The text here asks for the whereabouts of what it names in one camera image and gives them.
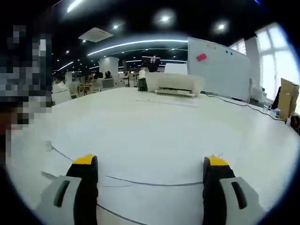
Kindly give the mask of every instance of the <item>white table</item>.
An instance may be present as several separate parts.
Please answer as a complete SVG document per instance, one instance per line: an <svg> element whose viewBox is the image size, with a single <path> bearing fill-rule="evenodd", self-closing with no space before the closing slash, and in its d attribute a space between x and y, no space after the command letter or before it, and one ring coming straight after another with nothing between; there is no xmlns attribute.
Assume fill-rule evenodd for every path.
<svg viewBox="0 0 300 225"><path fill-rule="evenodd" d="M202 181L204 156L222 154L268 210L293 175L300 139L281 121L206 95L162 96L137 88L87 95L54 106L51 114L13 134L10 173L33 208L51 182L41 175L45 165L65 174L71 163L57 153L46 157L47 140L72 159L98 156L98 203L103 207L144 224L181 225L201 224L201 184L149 186L107 176L163 185L194 183ZM101 224L131 224L101 209L99 214Z"/></svg>

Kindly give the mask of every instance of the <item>window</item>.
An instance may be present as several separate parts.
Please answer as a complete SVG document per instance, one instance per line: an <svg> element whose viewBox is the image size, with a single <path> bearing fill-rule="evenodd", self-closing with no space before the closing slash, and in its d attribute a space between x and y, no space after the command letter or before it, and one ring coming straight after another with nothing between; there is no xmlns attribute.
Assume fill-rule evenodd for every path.
<svg viewBox="0 0 300 225"><path fill-rule="evenodd" d="M236 43L234 43L232 46L230 46L229 48L238 51L244 55L246 55L246 46L245 46L245 40L242 39Z"/></svg>
<svg viewBox="0 0 300 225"><path fill-rule="evenodd" d="M271 24L256 34L261 62L261 86L265 88L267 98L274 100L281 78L299 84L297 56L293 54L285 32L279 25Z"/></svg>

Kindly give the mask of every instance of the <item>cardboard box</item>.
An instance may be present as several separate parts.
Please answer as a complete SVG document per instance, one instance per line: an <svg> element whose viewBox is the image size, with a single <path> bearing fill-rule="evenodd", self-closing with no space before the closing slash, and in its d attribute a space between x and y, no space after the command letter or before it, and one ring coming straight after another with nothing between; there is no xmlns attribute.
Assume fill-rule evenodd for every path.
<svg viewBox="0 0 300 225"><path fill-rule="evenodd" d="M281 78L281 90L279 94L279 117L286 120L296 109L296 101L299 95L299 86Z"/></svg>

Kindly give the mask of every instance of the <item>ceiling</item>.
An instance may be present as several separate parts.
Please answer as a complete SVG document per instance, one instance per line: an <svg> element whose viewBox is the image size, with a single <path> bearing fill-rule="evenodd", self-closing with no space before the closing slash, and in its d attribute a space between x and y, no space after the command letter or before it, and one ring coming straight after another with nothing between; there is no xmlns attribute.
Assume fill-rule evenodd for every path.
<svg viewBox="0 0 300 225"><path fill-rule="evenodd" d="M74 62L56 74L88 70L104 56L119 58L119 66L123 60L154 55L185 61L188 45L181 42L139 43L87 55L114 45L154 39L194 37L229 46L241 38L252 37L256 30L274 21L254 0L82 0L67 13L74 1L63 0L52 8L52 71ZM164 15L168 22L162 21ZM216 32L220 23L225 24L225 29ZM97 43L78 39L94 27L113 36ZM128 63L132 68L138 65Z"/></svg>

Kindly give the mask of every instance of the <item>whiteboard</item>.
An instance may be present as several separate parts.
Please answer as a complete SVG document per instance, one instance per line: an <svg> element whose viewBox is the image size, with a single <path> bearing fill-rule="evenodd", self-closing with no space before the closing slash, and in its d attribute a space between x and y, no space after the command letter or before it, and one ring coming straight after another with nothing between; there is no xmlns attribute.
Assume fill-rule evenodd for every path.
<svg viewBox="0 0 300 225"><path fill-rule="evenodd" d="M205 79L204 91L247 100L249 96L250 59L223 45L189 37L187 71ZM207 58L197 60L206 54Z"/></svg>

